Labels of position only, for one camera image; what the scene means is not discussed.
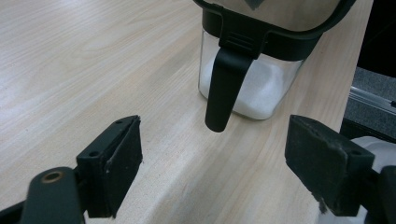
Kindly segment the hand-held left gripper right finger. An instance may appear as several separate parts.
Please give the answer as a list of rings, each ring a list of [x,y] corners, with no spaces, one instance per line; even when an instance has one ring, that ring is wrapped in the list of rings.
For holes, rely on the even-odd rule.
[[[358,185],[372,168],[373,153],[317,120],[292,115],[285,159],[304,186],[334,215],[358,214]]]

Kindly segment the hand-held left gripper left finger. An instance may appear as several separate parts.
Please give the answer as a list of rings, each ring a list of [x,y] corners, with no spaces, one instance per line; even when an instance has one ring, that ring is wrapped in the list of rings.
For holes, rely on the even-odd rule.
[[[143,160],[140,117],[111,123],[77,156],[83,207],[89,217],[115,217]]]

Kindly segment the glass jar with black lid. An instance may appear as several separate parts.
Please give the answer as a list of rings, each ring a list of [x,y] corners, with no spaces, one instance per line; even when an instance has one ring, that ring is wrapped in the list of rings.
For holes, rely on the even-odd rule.
[[[233,112],[269,119],[323,33],[356,0],[193,0],[203,10],[199,91],[205,124],[225,130]]]

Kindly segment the black curtain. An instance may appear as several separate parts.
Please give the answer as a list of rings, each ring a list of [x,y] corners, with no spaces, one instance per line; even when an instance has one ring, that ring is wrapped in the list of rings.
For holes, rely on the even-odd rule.
[[[374,0],[358,67],[396,77],[396,0]]]

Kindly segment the aluminium floor rail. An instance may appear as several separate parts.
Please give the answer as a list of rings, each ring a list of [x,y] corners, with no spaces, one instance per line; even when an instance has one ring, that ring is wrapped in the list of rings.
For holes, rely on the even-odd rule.
[[[356,87],[350,88],[349,99],[396,116],[396,101],[391,101]]]

